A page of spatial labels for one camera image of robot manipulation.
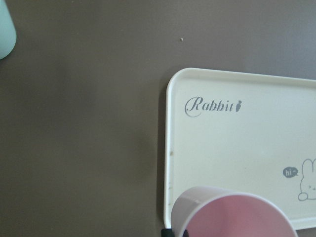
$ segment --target cup rim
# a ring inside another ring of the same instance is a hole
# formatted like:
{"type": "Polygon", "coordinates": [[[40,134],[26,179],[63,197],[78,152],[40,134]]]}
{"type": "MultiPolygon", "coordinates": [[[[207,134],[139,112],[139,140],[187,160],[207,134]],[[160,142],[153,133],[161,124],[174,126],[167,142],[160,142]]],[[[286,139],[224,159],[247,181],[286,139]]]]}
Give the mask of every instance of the cup rim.
{"type": "Polygon", "coordinates": [[[232,191],[231,193],[224,193],[224,194],[219,194],[215,197],[210,197],[209,199],[206,199],[205,201],[201,202],[199,205],[197,205],[193,211],[188,215],[188,217],[186,218],[185,222],[183,222],[183,224],[181,225],[181,228],[179,230],[179,233],[180,233],[180,236],[181,236],[181,233],[184,233],[187,225],[189,224],[189,222],[192,220],[192,218],[197,214],[198,211],[200,211],[203,207],[205,207],[206,205],[208,205],[209,203],[215,201],[215,200],[219,200],[221,198],[226,198],[226,197],[232,197],[232,196],[240,196],[240,197],[249,197],[249,198],[253,198],[253,199],[256,199],[256,200],[259,200],[269,206],[271,206],[275,211],[277,211],[281,217],[288,223],[288,226],[289,228],[292,230],[293,234],[295,237],[298,237],[297,236],[297,233],[296,231],[293,229],[292,225],[290,224],[290,220],[288,219],[288,217],[274,204],[272,203],[271,201],[263,198],[263,197],[260,197],[258,195],[255,195],[255,194],[251,194],[251,193],[244,193],[244,192],[235,192],[235,191],[232,191]]]}

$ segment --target speech bubble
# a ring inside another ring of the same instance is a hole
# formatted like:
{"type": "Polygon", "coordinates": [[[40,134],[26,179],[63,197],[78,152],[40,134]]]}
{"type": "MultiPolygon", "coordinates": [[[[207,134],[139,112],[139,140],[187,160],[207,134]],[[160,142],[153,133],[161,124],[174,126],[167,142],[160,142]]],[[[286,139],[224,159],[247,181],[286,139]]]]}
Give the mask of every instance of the speech bubble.
{"type": "Polygon", "coordinates": [[[283,175],[286,178],[293,178],[294,176],[296,176],[298,173],[297,168],[295,167],[287,167],[283,170],[283,175]]]}

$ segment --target table surface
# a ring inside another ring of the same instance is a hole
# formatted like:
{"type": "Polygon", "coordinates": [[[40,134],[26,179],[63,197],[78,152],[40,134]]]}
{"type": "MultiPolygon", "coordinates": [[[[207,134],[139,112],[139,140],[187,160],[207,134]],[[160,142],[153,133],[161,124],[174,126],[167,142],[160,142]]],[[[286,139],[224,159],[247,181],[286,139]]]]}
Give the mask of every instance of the table surface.
{"type": "Polygon", "coordinates": [[[0,60],[6,237],[159,237],[170,78],[186,67],[316,75],[313,1],[7,5],[17,43],[0,60]]]}

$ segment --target rabbit ear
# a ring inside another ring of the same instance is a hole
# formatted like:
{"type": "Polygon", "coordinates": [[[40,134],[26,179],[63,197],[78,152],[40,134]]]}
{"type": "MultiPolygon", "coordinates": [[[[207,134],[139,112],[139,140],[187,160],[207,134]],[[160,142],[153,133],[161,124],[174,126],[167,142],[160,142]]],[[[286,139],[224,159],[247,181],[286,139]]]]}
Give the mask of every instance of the rabbit ear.
{"type": "Polygon", "coordinates": [[[312,172],[313,172],[313,162],[312,162],[312,160],[306,159],[303,162],[302,172],[303,172],[304,176],[308,175],[308,174],[312,174],[312,172]]]}
{"type": "Polygon", "coordinates": [[[313,160],[313,172],[316,173],[316,159],[313,160]]]}

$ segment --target rabbit illustration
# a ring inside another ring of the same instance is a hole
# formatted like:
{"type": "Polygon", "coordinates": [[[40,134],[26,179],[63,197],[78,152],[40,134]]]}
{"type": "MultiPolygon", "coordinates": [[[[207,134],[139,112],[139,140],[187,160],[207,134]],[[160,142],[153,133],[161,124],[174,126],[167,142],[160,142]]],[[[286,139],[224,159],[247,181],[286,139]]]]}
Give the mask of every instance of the rabbit illustration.
{"type": "Polygon", "coordinates": [[[299,201],[316,199],[316,159],[305,160],[302,173],[301,193],[298,195],[299,201]]]}

